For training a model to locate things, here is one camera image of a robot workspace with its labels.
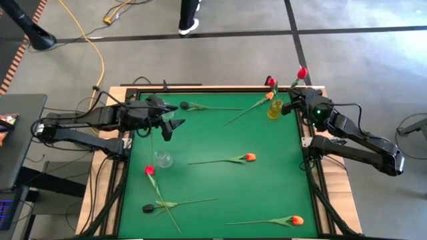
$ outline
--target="glass vase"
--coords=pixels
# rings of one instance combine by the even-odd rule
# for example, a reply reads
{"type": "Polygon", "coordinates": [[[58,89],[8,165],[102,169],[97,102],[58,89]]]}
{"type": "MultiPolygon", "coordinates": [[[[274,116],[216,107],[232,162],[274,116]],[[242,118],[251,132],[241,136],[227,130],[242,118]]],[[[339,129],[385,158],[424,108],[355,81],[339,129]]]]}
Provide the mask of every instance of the glass vase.
{"type": "Polygon", "coordinates": [[[282,111],[283,101],[280,99],[272,100],[270,108],[268,109],[267,116],[270,119],[278,119],[282,111]]]}

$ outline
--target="white sneaker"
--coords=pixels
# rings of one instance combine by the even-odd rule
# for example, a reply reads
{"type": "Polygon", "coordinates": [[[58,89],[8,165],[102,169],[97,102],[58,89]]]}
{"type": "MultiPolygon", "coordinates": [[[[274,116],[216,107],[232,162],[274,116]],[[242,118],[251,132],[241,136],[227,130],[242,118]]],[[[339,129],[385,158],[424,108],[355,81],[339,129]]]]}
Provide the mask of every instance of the white sneaker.
{"type": "Polygon", "coordinates": [[[194,24],[187,30],[178,30],[178,33],[181,35],[187,35],[189,32],[193,31],[194,29],[196,29],[197,27],[199,27],[199,20],[198,19],[194,19],[194,24]]]}
{"type": "Polygon", "coordinates": [[[195,11],[199,11],[200,10],[200,3],[201,3],[201,0],[199,0],[199,5],[197,6],[197,9],[195,11]]]}

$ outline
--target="gray floor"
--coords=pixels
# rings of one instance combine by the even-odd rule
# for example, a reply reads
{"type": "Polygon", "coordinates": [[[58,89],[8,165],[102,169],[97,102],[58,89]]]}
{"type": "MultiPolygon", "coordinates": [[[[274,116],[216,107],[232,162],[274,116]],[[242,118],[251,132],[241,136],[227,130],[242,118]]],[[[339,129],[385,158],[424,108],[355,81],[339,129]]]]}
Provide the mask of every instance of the gray floor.
{"type": "MultiPolygon", "coordinates": [[[[298,29],[401,27],[427,25],[423,0],[292,0],[298,29]]],[[[86,32],[103,25],[113,0],[66,0],[86,32]]],[[[197,14],[197,32],[288,30],[281,0],[205,0],[197,14]]],[[[92,37],[174,34],[179,19],[178,0],[155,0],[136,6],[112,27],[92,37]]],[[[39,22],[58,38],[80,36],[78,28],[57,1],[48,4],[39,22]]],[[[360,103],[362,126],[394,140],[394,130],[405,116],[427,113],[427,32],[344,33],[301,35],[304,55],[314,85],[325,85],[336,103],[360,103]]],[[[105,60],[103,89],[131,83],[143,75],[154,83],[256,85],[272,75],[289,84],[298,69],[291,35],[121,41],[97,43],[105,60]]],[[[96,52],[74,43],[45,53],[26,53],[9,93],[46,93],[48,107],[74,109],[99,77],[96,52]]],[[[80,106],[87,108],[88,103],[80,106]]],[[[356,119],[357,109],[340,109],[356,119]]],[[[415,133],[400,139],[405,151],[427,157],[425,139],[415,133]]],[[[65,161],[78,153],[32,146],[29,156],[65,161]]],[[[388,177],[372,167],[346,161],[363,232],[374,237],[424,239],[427,235],[427,161],[408,159],[406,172],[388,177]]],[[[31,236],[50,239],[73,232],[63,215],[37,218],[31,236]]]]}

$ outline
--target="wooden board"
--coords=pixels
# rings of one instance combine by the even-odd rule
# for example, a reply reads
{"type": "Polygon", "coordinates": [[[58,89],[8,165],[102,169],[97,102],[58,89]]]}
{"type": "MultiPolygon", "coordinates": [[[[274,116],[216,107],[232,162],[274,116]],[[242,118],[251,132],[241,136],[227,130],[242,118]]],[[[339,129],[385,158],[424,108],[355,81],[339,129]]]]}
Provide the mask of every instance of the wooden board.
{"type": "MultiPolygon", "coordinates": [[[[212,88],[222,88],[222,89],[233,89],[236,87],[241,88],[260,88],[260,86],[185,86],[186,89],[212,89],[212,88]]],[[[326,95],[326,91],[324,90],[324,87],[322,86],[310,86],[312,88],[316,89],[322,89],[324,92],[324,95],[326,95]]],[[[125,101],[125,95],[127,89],[162,89],[162,86],[144,86],[144,87],[111,87],[109,90],[109,93],[115,97],[119,101],[125,101]]],[[[181,89],[180,86],[170,86],[169,89],[181,89]]],[[[115,102],[108,98],[107,105],[112,105],[115,102]]],[[[308,128],[304,127],[304,132],[308,133],[308,128]]],[[[112,131],[112,132],[104,132],[101,131],[99,133],[99,136],[102,138],[113,138],[117,137],[118,132],[112,131]]],[[[322,134],[328,137],[331,137],[328,133],[317,133],[316,134],[322,134]]],[[[105,154],[103,154],[101,151],[97,151],[93,156],[92,161],[92,168],[91,168],[91,174],[92,174],[92,194],[95,194],[95,176],[97,175],[97,172],[99,171],[99,167],[102,163],[102,161],[105,159],[105,154]]],[[[334,156],[335,159],[339,160],[344,164],[344,160],[342,157],[334,156]]],[[[97,199],[94,204],[93,208],[93,214],[94,217],[97,216],[97,214],[101,211],[102,207],[105,204],[105,197],[107,195],[107,189],[109,185],[109,178],[111,175],[111,168],[112,168],[113,162],[112,161],[106,161],[99,173],[99,180],[98,180],[98,187],[97,187],[97,199]]],[[[361,227],[360,222],[358,218],[358,214],[356,211],[356,206],[354,205],[352,190],[350,188],[350,183],[348,181],[348,176],[346,171],[339,165],[326,160],[326,158],[322,161],[322,167],[324,171],[324,176],[326,180],[326,185],[328,188],[328,194],[330,198],[331,204],[334,206],[336,211],[340,214],[341,218],[348,224],[348,226],[353,229],[354,231],[361,233],[361,227]]],[[[119,166],[119,170],[117,170],[117,177],[115,180],[115,184],[117,184],[120,176],[121,176],[121,169],[123,166],[119,166]]],[[[89,182],[88,180],[85,197],[83,199],[83,205],[81,207],[81,213],[79,216],[79,221],[77,224],[76,234],[79,234],[81,230],[83,229],[83,226],[85,225],[87,218],[89,217],[90,208],[91,208],[91,198],[90,198],[90,188],[89,188],[89,182]]],[[[113,233],[113,226],[115,221],[115,214],[116,214],[116,206],[117,201],[114,203],[113,207],[110,210],[109,217],[107,220],[107,229],[106,234],[112,234],[113,233]]],[[[322,204],[318,201],[319,211],[320,211],[320,218],[322,222],[322,228],[325,233],[328,233],[328,222],[326,221],[326,212],[322,206],[322,204]]]]}

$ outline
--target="green mat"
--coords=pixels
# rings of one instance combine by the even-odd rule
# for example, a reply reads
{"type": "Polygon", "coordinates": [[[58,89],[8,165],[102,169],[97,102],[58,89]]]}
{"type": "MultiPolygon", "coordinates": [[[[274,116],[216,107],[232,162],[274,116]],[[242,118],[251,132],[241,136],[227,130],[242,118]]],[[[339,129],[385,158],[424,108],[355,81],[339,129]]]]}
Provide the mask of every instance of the green mat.
{"type": "MultiPolygon", "coordinates": [[[[265,93],[161,94],[165,101],[179,105],[193,101],[210,107],[248,108],[265,93]]],[[[141,208],[159,200],[144,174],[151,163],[149,138],[135,136],[121,214],[120,238],[244,238],[317,237],[306,173],[298,168],[303,161],[298,126],[294,114],[267,117],[270,102],[239,119],[224,123],[240,111],[175,111],[174,119],[185,119],[170,142],[161,129],[153,129],[153,150],[166,150],[173,165],[162,169],[155,163],[155,178],[165,201],[218,200],[171,209],[179,234],[167,213],[143,213],[141,208]],[[207,163],[255,153],[256,161],[207,163]],[[224,225],[224,223],[269,220],[299,215],[302,226],[285,227],[272,223],[224,225]]]]}

